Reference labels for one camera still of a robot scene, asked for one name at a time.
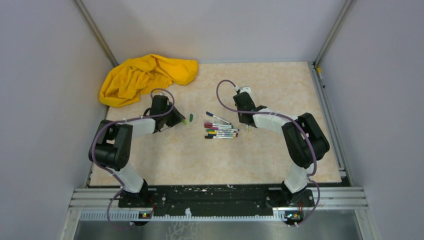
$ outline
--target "white wall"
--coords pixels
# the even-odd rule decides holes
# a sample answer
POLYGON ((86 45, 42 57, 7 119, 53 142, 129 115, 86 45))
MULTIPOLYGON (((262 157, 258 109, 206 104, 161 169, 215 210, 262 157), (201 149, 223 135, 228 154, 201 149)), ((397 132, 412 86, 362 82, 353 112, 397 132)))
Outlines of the white wall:
POLYGON ((322 63, 381 239, 423 239, 424 1, 358 0, 322 63))
POLYGON ((0 239, 59 237, 110 69, 71 0, 0 3, 0 239))
POLYGON ((312 61, 345 0, 84 0, 118 62, 312 61))

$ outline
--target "marker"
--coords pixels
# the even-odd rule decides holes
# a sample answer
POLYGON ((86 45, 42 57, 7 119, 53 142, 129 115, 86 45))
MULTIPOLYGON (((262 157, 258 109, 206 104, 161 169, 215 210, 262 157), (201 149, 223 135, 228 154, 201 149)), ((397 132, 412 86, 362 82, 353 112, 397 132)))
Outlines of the marker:
POLYGON ((226 130, 214 130, 214 129, 207 129, 206 132, 208 133, 229 133, 229 134, 236 134, 236 131, 226 131, 226 130))
POLYGON ((218 124, 218 125, 231 126, 230 124, 222 123, 222 122, 219 122, 219 121, 205 121, 204 124, 218 124))
POLYGON ((205 123, 205 124, 203 124, 203 126, 230 128, 230 129, 234 128, 233 125, 219 125, 219 124, 210 124, 210 123, 205 123))
POLYGON ((205 128, 215 127, 215 128, 222 128, 222 129, 232 129, 232 128, 234 128, 233 126, 229 126, 229 125, 208 125, 208 124, 203 125, 203 127, 205 127, 205 128))
POLYGON ((237 128, 225 128, 225 127, 215 127, 215 126, 211 126, 211 127, 209 127, 209 129, 213 129, 213 130, 231 130, 231 131, 240 131, 240 129, 237 129, 237 128))
POLYGON ((208 136, 209 137, 231 137, 231 138, 238 137, 236 135, 220 135, 220 134, 208 134, 208 136))
POLYGON ((219 120, 223 121, 224 123, 231 124, 231 122, 229 122, 227 120, 224 120, 224 119, 220 118, 219 116, 213 115, 212 113, 210 113, 208 111, 206 112, 206 115, 211 116, 211 117, 214 117, 216 119, 219 119, 219 120))
POLYGON ((213 132, 213 131, 210 131, 207 134, 208 135, 209 134, 211 134, 211 135, 230 135, 230 136, 238 136, 239 135, 238 133, 222 133, 222 132, 213 132))
POLYGON ((205 139, 235 139, 235 136, 204 136, 205 139))

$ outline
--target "speckled table surface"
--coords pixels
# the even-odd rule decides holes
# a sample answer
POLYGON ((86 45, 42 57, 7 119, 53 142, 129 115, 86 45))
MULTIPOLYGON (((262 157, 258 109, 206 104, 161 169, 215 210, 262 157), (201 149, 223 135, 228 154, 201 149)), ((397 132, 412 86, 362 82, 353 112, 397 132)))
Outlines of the speckled table surface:
MULTIPOLYGON (((187 119, 193 114, 193 121, 132 140, 129 161, 149 185, 270 184, 281 183, 288 175, 292 160, 284 137, 266 129, 248 132, 237 114, 217 100, 216 86, 222 79, 250 86, 257 106, 291 116, 311 113, 329 138, 306 62, 200 64, 196 79, 189 85, 168 87, 178 111, 187 119), (234 123, 240 129, 239 137, 205 139, 203 122, 215 120, 206 111, 234 123)), ((221 85, 219 94, 224 104, 234 106, 235 92, 229 83, 221 85)), ((149 95, 143 95, 140 102, 111 107, 107 119, 142 115, 151 103, 149 95)), ((312 179, 319 183, 341 181, 332 149, 318 162, 312 179)), ((91 186, 117 184, 109 173, 93 167, 91 186)))

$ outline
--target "yellow towel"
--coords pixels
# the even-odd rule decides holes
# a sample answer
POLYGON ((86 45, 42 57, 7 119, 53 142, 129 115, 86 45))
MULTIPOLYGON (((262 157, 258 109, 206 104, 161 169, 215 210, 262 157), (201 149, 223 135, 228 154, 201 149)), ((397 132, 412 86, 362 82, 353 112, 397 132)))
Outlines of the yellow towel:
POLYGON ((167 88, 175 82, 187 85, 198 72, 198 62, 149 54, 128 59, 112 69, 101 87, 102 104, 120 108, 140 101, 140 94, 167 88))

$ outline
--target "purple cable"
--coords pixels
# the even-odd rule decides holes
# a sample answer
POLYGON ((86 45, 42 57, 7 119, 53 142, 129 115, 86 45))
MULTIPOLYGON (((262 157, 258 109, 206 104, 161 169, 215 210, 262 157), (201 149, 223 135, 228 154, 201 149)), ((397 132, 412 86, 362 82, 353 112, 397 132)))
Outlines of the purple cable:
POLYGON ((166 89, 163 89, 163 88, 155 88, 155 89, 153 89, 151 92, 150 92, 150 96, 152 97, 152 93, 154 92, 154 91, 156 91, 156 90, 160 90, 160 91, 165 91, 165 92, 167 92, 170 96, 171 96, 171 98, 172 98, 172 106, 171 106, 171 108, 167 111, 167 112, 165 112, 165 113, 161 113, 161 114, 157 114, 157 115, 152 115, 152 116, 139 116, 139 117, 134 117, 134 118, 130 118, 130 119, 128 119, 128 120, 118 120, 118 121, 112 121, 112 122, 109 122, 108 124, 106 124, 106 125, 104 125, 99 131, 98 131, 98 133, 95 135, 95 137, 94 137, 94 140, 93 140, 93 143, 92 143, 92 145, 91 145, 91 159, 93 160, 93 163, 97 166, 97 167, 99 167, 99 168, 101 168, 101 169, 103 169, 103 170, 106 170, 107 172, 109 172, 112 176, 114 176, 115 177, 115 179, 119 182, 119 184, 121 184, 122 185, 122 187, 120 188, 120 190, 115 194, 115 196, 113 196, 112 197, 112 199, 110 200, 110 202, 109 202, 109 205, 107 206, 107 210, 106 210, 106 217, 107 217, 107 221, 109 222, 109 224, 110 225, 112 225, 112 227, 114 227, 115 229, 118 229, 118 230, 128 230, 128 229, 130 229, 130 227, 125 227, 125 228, 123 228, 123 227, 119 227, 119 226, 116 226, 115 224, 113 224, 112 223, 112 221, 111 221, 111 217, 109 216, 109 211, 111 210, 111 206, 112 206, 112 202, 122 193, 122 191, 124 190, 124 187, 125 187, 125 183, 122 181, 122 179, 120 179, 120 177, 119 176, 117 176, 117 175, 115 175, 115 173, 112 171, 112 170, 110 170, 110 169, 108 169, 108 168, 106 168, 106 167, 104 167, 104 166, 102 166, 102 165, 100 165, 98 162, 97 162, 97 160, 96 160, 96 156, 95 156, 95 148, 96 148, 96 143, 97 143, 97 141, 99 140, 99 138, 100 138, 100 135, 106 130, 106 129, 108 129, 108 127, 110 127, 110 126, 112 126, 112 125, 114 125, 114 124, 120 124, 120 123, 129 123, 129 122, 132 122, 132 121, 136 121, 136 120, 140 120, 140 119, 151 119, 151 118, 157 118, 157 117, 163 117, 163 116, 165 116, 165 115, 167 115, 167 114, 169 114, 173 109, 174 109, 174 106, 175 106, 175 98, 174 98, 174 96, 172 95, 172 93, 170 93, 168 90, 166 90, 166 89))
POLYGON ((312 179, 310 179, 310 177, 311 176, 314 176, 315 175, 315 173, 317 173, 317 156, 315 155, 315 151, 314 151, 314 148, 312 147, 312 144, 311 144, 311 141, 309 140, 309 138, 308 138, 308 136, 306 135, 306 133, 305 133, 305 131, 301 128, 301 126, 295 121, 295 120, 293 120, 291 117, 289 117, 289 116, 286 116, 286 115, 284 115, 284 114, 281 114, 281 113, 277 113, 277 112, 263 112, 263 111, 241 111, 241 110, 237 110, 237 109, 232 109, 232 108, 229 108, 228 106, 226 106, 222 101, 221 101, 221 99, 220 99, 220 95, 219 95, 219 89, 220 89, 220 85, 222 84, 222 83, 224 83, 224 82, 227 82, 227 83, 230 83, 230 84, 232 84, 232 86, 235 88, 236 87, 236 84, 234 83, 234 82, 232 82, 231 80, 227 80, 227 79, 224 79, 224 80, 221 80, 219 83, 218 83, 218 85, 216 86, 216 98, 218 99, 218 102, 225 108, 225 109, 227 109, 227 110, 230 110, 230 111, 232 111, 232 112, 235 112, 235 113, 240 113, 240 114, 266 114, 266 115, 275 115, 275 116, 278 116, 278 117, 280 117, 280 118, 283 118, 283 119, 287 119, 287 120, 289 120, 290 122, 292 122, 295 126, 296 126, 296 128, 299 130, 299 132, 302 134, 302 136, 303 136, 303 138, 305 139, 305 141, 306 141, 306 144, 307 144, 307 146, 309 147, 309 150, 310 150, 310 152, 311 152, 311 154, 312 154, 312 161, 313 161, 313 171, 312 171, 312 173, 311 174, 307 174, 306 175, 306 177, 307 177, 307 180, 308 181, 310 181, 311 183, 313 183, 315 186, 316 186, 316 189, 317 189, 317 191, 318 191, 318 198, 316 199, 316 203, 315 203, 315 205, 313 206, 313 208, 312 208, 312 210, 309 212, 309 214, 303 219, 303 221, 301 222, 301 223, 299 223, 299 224, 297 224, 297 227, 298 226, 300 226, 305 220, 307 220, 310 216, 311 216, 311 214, 313 213, 313 212, 315 212, 315 209, 317 208, 317 206, 318 206, 318 203, 320 202, 320 197, 321 197, 321 193, 320 193, 320 187, 318 186, 318 183, 317 182, 315 182, 314 180, 312 180, 312 179))

